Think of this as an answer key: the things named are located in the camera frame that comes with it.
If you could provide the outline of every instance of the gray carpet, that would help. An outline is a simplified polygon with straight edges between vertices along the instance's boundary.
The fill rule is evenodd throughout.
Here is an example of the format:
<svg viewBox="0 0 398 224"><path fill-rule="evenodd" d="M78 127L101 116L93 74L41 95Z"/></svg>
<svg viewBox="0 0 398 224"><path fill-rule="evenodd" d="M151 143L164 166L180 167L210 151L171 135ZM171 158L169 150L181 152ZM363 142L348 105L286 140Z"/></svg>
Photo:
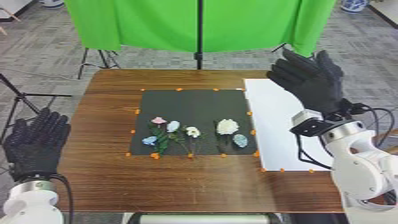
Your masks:
<svg viewBox="0 0 398 224"><path fill-rule="evenodd" d="M85 87L96 68L84 71L84 79L77 80L84 48L71 24L66 9L46 10L36 5L22 15L22 22L2 23L9 36L0 35L0 72L9 77L25 92L73 94L73 99L61 99L53 109L73 115ZM398 30L366 9L357 15L348 15L336 8L318 49L329 50L331 57L341 65L345 77L345 94L354 102L373 107L395 109L398 115ZM272 49L235 53L205 54L205 69L268 69L281 56ZM89 61L100 63L96 52ZM194 69L192 54L162 50L125 47L117 56L123 68ZM46 99L32 98L43 106ZM0 124L11 109L13 92L0 85ZM22 106L18 117L32 116ZM370 117L361 118L372 124ZM0 175L0 204L7 198L13 181L7 173ZM80 214L77 223L114 223L114 216Z"/></svg>

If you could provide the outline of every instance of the white sheet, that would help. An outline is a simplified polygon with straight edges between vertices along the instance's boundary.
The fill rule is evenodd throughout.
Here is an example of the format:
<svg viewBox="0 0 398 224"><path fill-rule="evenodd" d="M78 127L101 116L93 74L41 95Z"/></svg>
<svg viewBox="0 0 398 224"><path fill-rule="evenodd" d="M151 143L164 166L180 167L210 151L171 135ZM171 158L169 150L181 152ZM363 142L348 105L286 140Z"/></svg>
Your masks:
<svg viewBox="0 0 398 224"><path fill-rule="evenodd" d="M245 89L263 168L268 171L279 171L281 168L286 171L325 170L297 158L297 140L290 129L292 118L304 110L299 99L270 79L245 79ZM318 137L302 137L302 145L311 157L331 166L332 157Z"/></svg>

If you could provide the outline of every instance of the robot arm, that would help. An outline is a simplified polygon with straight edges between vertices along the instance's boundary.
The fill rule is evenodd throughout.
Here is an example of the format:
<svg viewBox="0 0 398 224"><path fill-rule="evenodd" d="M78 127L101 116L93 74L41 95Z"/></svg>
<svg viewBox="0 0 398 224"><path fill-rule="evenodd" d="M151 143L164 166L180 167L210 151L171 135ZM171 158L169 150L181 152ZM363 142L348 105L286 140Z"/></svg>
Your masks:
<svg viewBox="0 0 398 224"><path fill-rule="evenodd" d="M398 156L375 147L375 132L356 120L322 120L309 110L295 116L295 124L292 132L322 136L334 157L331 174L350 223L396 223L398 204L370 202L391 190L398 193Z"/></svg>
<svg viewBox="0 0 398 224"><path fill-rule="evenodd" d="M4 204L6 217L0 224L64 223L50 180L55 178L68 183L57 174L57 166L69 130L68 117L50 112L48 108L41 110L30 125L23 119L16 121L13 134L4 142L16 186Z"/></svg>
<svg viewBox="0 0 398 224"><path fill-rule="evenodd" d="M57 202L59 195L50 181L34 180L16 185L4 204L6 217L0 224L62 224L62 213L53 207Z"/></svg>
<svg viewBox="0 0 398 224"><path fill-rule="evenodd" d="M366 105L343 99L343 70L325 51L313 58L288 50L283 55L268 77L299 98L304 108L320 112L299 113L292 132L297 137L320 136L324 139L334 157L331 174L350 222L398 223L396 205L370 202L391 190L398 194L398 157L375 147L375 132L352 120Z"/></svg>

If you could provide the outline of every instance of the green screen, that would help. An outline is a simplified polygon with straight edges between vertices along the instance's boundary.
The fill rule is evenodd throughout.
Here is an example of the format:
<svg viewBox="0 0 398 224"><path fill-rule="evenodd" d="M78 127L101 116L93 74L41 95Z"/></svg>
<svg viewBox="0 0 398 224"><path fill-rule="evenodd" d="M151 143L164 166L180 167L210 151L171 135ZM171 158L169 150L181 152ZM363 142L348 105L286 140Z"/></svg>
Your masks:
<svg viewBox="0 0 398 224"><path fill-rule="evenodd" d="M205 0L205 52L290 43L315 51L336 0ZM196 52L197 0L68 0L85 47Z"/></svg>

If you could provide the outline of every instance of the black mat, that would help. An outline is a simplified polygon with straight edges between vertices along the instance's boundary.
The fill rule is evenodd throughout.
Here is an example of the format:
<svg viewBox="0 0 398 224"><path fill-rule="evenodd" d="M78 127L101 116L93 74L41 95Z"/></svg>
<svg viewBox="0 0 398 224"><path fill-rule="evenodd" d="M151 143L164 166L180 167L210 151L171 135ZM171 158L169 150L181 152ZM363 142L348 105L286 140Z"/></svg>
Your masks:
<svg viewBox="0 0 398 224"><path fill-rule="evenodd" d="M146 91L141 102L141 114L137 117L135 135L132 139L132 154L149 155L153 147L142 144L142 139L151 136L148 123L155 117L167 121L180 121L181 126L197 127L203 133L203 139L197 141L199 155L217 155L217 136L213 121L233 119L238 122L240 130L235 134L244 134L249 139L249 145L240 149L231 143L222 150L229 155L245 155L256 152L256 140L251 135L252 123L247 115L247 101L240 90L173 90ZM165 155L187 154L181 146L171 142Z"/></svg>

